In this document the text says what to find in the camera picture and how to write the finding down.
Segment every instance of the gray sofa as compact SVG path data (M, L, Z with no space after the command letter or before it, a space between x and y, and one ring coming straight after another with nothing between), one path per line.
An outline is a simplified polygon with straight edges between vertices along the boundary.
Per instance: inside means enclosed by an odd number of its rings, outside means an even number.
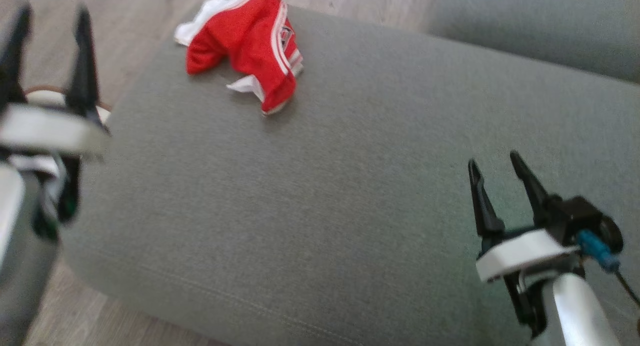
M467 161L508 225L531 222L508 152L622 226L640 284L640 86L290 8L305 70L264 118L185 74L167 40L110 118L64 230L78 276L131 307L233 344L525 344L502 284L482 284ZM624 344L634 314L588 279Z
M429 33L640 82L640 0L435 0Z

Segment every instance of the shorts logo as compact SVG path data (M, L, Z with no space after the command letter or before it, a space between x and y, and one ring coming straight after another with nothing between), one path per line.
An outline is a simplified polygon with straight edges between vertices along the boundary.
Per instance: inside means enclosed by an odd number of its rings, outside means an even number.
M287 27L287 26L283 26L281 31L280 31L280 39L282 42L282 49L285 50L287 49L287 45L289 44L289 40L291 39L291 36L293 35L293 29Z

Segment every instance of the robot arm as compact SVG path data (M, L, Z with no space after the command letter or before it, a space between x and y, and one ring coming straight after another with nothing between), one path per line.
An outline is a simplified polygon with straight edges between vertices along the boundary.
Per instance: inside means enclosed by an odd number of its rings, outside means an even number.
M494 212L478 165L469 161L475 223L482 237L475 264L480 280L504 280L518 321L531 328L532 346L620 344L582 267L592 257L622 280L615 257L623 247L620 229L581 196L563 200L549 195L517 152L510 158L534 214L533 225L510 231Z
M84 156L110 142L98 118L89 14L80 10L66 107L28 104L19 83L31 9L23 6L0 58L0 344L24 341L58 254L58 227L74 216Z

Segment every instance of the cushion seam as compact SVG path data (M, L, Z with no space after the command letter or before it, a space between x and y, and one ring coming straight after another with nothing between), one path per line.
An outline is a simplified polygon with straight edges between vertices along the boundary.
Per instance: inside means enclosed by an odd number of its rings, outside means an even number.
M129 262L125 262L122 261L120 259L118 259L117 257L115 257L114 254L100 249L100 248L89 248L85 245L83 245L82 242L76 243L74 246L80 246L80 248L83 249L83 251L89 251L89 253L93 253L94 255L98 255L99 257L103 257L105 259L109 259L111 261L117 262L119 264L124 264L126 266L132 267L134 269L137 270L141 270L141 271L145 271L147 273L151 273L152 275L156 275L160 278L163 278L164 280L174 283L174 284L179 284L179 285L185 285L187 287L190 287L191 289L194 289L194 291L198 291L201 292L202 294L206 295L207 298L211 299L211 296L213 296L214 298L219 298L222 299L228 303L231 303L232 305L236 305L236 306L240 306L240 307L244 307L245 309L248 309L250 311L253 311L255 314L263 314L264 316L270 316L270 318L272 319L276 319L278 321L280 321L281 323L285 323L286 325L289 326L293 326L295 328L299 328L300 330L309 333L313 336L317 336L317 337L321 337L330 341L337 341L339 343L342 344L358 344L358 345L362 345L363 343L355 341L353 339L350 339L349 337L345 337L345 336L341 336L337 333L331 332L329 330L326 330L324 328L318 327L318 326L314 326L311 325L310 323L306 323L304 321L301 321L300 319L296 319L293 318L291 316L286 316L285 314L281 314L277 311L274 311L272 309L268 309L267 307L264 307L262 305L258 305L257 303L251 302L249 300L245 300L244 298L241 298L240 296L236 296L233 295L231 293L227 293L224 291L221 291L219 289L215 289L212 287L206 287L206 286L202 286L201 284L194 282L192 280L189 280L187 278L184 278L182 276L176 275L174 273L169 273L167 271L164 270L159 270L157 268L152 268L150 266L146 266L144 264L141 265L133 265Z

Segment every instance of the white trim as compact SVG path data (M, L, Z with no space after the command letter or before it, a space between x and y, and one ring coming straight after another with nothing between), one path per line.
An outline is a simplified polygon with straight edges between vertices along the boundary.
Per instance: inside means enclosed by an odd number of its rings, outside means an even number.
M280 4L278 16L273 24L273 28L271 29L271 51L273 52L273 56L278 62L279 68L282 71L282 74L287 75L289 73L289 66L287 62L287 58L284 56L284 50L282 49L282 27L287 20L287 5L284 3Z
M242 77L231 84L227 84L226 87L229 88L229 90L240 93L253 92L253 94L258 97L260 102L265 101L265 90L263 90L263 86L258 81L258 78L256 78L254 75Z
M192 22L176 27L173 39L183 46L188 46L211 17L224 11L240 8L249 1L250 0L205 0Z
M293 65L295 63L295 61L298 60L298 57L300 57L300 50L295 49L295 52L293 52L293 54L291 55L291 57L288 58L288 63L290 65Z
M291 67L291 72L293 73L293 77L297 77L302 72L303 69L304 67L302 66L302 62L295 63L295 65Z
M287 102L288 102L288 101L289 101L289 100L286 100L286 101L282 102L281 104L278 104L278 106L276 106L276 107L272 108L272 109L271 109L270 111L268 111L268 112L263 111L263 112L262 112L262 115L263 115L263 116L270 116L270 115L273 115L274 113L278 113L279 111L281 111L281 110L284 108L284 106L286 106L286 104L287 104Z

